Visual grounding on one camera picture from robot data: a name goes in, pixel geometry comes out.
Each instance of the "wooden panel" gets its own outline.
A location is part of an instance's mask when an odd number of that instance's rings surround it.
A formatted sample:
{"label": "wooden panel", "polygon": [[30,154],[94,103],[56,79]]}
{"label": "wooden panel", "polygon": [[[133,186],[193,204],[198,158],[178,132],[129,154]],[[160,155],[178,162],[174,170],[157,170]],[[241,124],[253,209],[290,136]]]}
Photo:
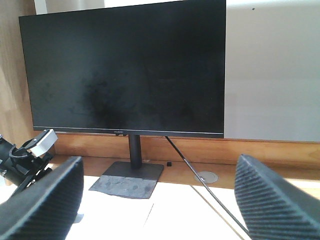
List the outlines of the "wooden panel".
{"label": "wooden panel", "polygon": [[0,0],[0,133],[20,146],[32,138],[19,16],[35,14],[33,0]]}
{"label": "wooden panel", "polygon": [[[114,135],[59,134],[55,145],[60,155],[129,158],[128,138]],[[240,154],[249,154],[268,166],[320,169],[320,143],[253,141],[172,137],[190,162],[237,163]],[[145,160],[181,161],[164,137],[142,136]]]}

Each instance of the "monitor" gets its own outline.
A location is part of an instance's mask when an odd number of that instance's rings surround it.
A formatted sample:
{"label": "monitor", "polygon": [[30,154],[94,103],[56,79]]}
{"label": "monitor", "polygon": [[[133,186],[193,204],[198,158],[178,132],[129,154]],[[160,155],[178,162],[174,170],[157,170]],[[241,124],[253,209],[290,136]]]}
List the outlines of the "monitor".
{"label": "monitor", "polygon": [[142,167],[140,135],[223,138],[225,0],[19,23],[35,130],[129,135],[133,169]]}

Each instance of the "cable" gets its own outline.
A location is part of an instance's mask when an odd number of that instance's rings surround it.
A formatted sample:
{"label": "cable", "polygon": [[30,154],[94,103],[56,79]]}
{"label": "cable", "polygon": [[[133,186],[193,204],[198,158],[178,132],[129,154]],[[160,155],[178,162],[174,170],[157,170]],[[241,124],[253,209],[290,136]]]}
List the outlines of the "cable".
{"label": "cable", "polygon": [[211,194],[211,196],[216,200],[216,202],[223,208],[223,210],[226,211],[227,214],[229,214],[229,216],[238,224],[238,226],[250,237],[249,231],[239,222],[239,220],[228,210],[228,208],[210,190],[210,188],[203,181],[203,178],[201,176],[199,176],[197,171],[191,166],[191,164],[188,162],[188,160],[185,158],[185,156],[182,154],[182,152],[176,147],[176,145],[171,141],[171,139],[168,136],[165,136],[165,138],[169,141],[169,143],[172,145],[172,147],[177,151],[177,153],[180,155],[182,160],[188,165],[188,167],[192,170],[194,175],[199,179],[199,181],[202,183],[202,185],[205,187],[205,189]]}
{"label": "cable", "polygon": [[24,158],[30,156],[30,153],[27,153],[27,154],[22,155],[22,156],[16,156],[16,155],[14,155],[14,154],[13,154],[13,150],[14,150],[15,148],[16,148],[16,145],[13,144],[12,148],[11,148],[10,151],[9,151],[9,157],[10,157],[10,158],[14,158],[14,159],[24,159]]}

